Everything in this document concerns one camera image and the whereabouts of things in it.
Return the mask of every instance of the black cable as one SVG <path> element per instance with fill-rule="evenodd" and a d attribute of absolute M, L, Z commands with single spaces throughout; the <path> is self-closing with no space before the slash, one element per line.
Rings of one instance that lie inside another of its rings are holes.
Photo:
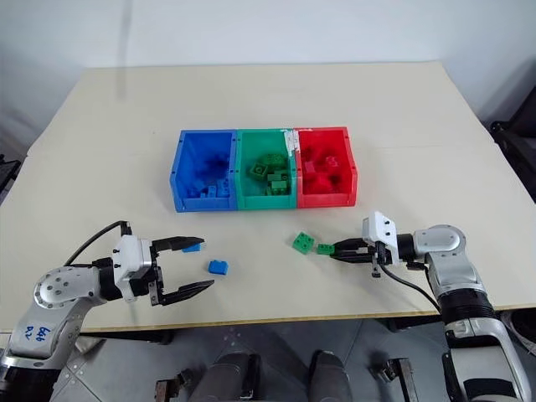
<path fill-rule="evenodd" d="M 75 253 L 71 257 L 69 257 L 69 259 L 64 263 L 64 266 L 71 265 L 72 262 L 75 260 L 75 258 L 78 257 L 82 253 L 82 251 L 87 249 L 87 247 L 91 243 L 93 243 L 95 240 L 100 238 L 103 234 L 109 232 L 110 230 L 116 228 L 117 226 L 121 226 L 122 224 L 125 225 L 127 224 L 127 222 L 124 220 L 118 220 L 117 222 L 114 222 L 113 224 L 109 224 L 104 229 L 101 229 L 97 233 L 93 234 L 83 245 L 79 247 L 77 251 L 75 251 Z"/>
<path fill-rule="evenodd" d="M 439 305 L 436 303 L 436 301 L 428 293 L 423 291 L 417 285 L 415 285 L 415 284 L 413 284 L 411 282 L 408 282 L 408 281 L 406 281 L 406 280 L 404 280 L 402 278 L 399 278 L 393 272 L 391 272 L 387 268 L 385 268 L 385 265 L 379 264 L 379 267 L 382 269 L 383 272 L 385 272 L 385 275 L 387 275 L 391 279 L 394 279 L 395 281 L 401 283 L 402 285 L 406 285 L 407 287 L 410 287 L 411 289 L 414 289 L 414 290 L 418 291 L 422 296 L 426 297 L 428 299 L 428 302 L 430 302 L 435 307 L 437 312 L 439 312 L 441 314 L 441 309 L 440 309 Z"/>

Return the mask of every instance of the blue bin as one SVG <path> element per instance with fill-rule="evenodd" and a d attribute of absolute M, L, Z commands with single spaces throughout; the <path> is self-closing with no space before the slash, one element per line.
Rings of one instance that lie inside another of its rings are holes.
<path fill-rule="evenodd" d="M 169 181 L 177 212 L 235 210 L 236 130 L 183 130 Z"/>

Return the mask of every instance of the gray floor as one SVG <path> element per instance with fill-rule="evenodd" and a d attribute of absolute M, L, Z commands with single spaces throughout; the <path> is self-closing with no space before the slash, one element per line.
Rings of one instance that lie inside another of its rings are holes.
<path fill-rule="evenodd" d="M 306 401 L 305 378 L 313 352 L 332 350 L 346 365 L 354 400 L 402 401 L 398 380 L 378 384 L 368 372 L 374 353 L 409 358 L 421 401 L 448 401 L 441 366 L 446 350 L 442 324 L 390 332 L 375 320 L 286 322 L 176 331 L 167 346 L 140 341 L 106 340 L 85 356 L 73 358 L 56 384 L 53 401 L 80 402 L 154 399 L 158 379 L 185 368 L 202 373 L 217 357 L 233 351 L 263 358 L 265 396 Z M 536 384 L 536 358 L 518 349 Z M 182 394 L 177 400 L 186 400 Z"/>

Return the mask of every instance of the table surface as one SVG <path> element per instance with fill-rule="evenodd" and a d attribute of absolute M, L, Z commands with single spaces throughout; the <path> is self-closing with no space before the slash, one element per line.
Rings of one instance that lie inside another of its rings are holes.
<path fill-rule="evenodd" d="M 168 184 L 182 129 L 347 126 L 359 169 L 353 208 L 177 214 Z M 536 210 L 438 63 L 188 66 L 87 70 L 28 153 L 0 207 L 0 329 L 29 306 L 36 280 L 100 228 L 203 237 L 200 253 L 162 253 L 168 289 L 216 283 L 193 299 L 146 297 L 90 311 L 85 330 L 431 313 L 370 265 L 291 248 L 300 232 L 361 235 L 372 210 L 400 233 L 453 224 L 498 308 L 536 306 Z M 118 233 L 80 262 L 108 256 Z M 227 260 L 227 276 L 207 272 Z M 428 289 L 421 272 L 393 271 Z"/>

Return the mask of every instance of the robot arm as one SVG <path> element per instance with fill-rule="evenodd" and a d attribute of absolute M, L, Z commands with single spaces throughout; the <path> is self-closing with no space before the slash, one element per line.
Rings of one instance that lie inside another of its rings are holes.
<path fill-rule="evenodd" d="M 121 223 L 121 240 L 112 257 L 90 265 L 70 264 L 42 276 L 33 289 L 33 300 L 0 361 L 0 401 L 48 401 L 59 372 L 67 363 L 85 314 L 108 301 L 134 302 L 149 294 L 151 304 L 167 305 L 186 300 L 214 281 L 182 286 L 163 293 L 158 253 L 180 250 L 203 239 L 173 237 L 140 240 Z"/>
<path fill-rule="evenodd" d="M 356 252 L 363 247 L 366 253 Z M 363 221 L 362 239 L 344 240 L 335 248 L 332 258 L 371 262 L 375 277 L 378 266 L 384 270 L 399 260 L 409 269 L 427 271 L 450 349 L 443 355 L 443 367 L 451 400 L 532 400 L 527 375 L 467 259 L 466 236 L 459 229 L 437 225 L 396 235 L 392 219 L 375 212 Z"/>

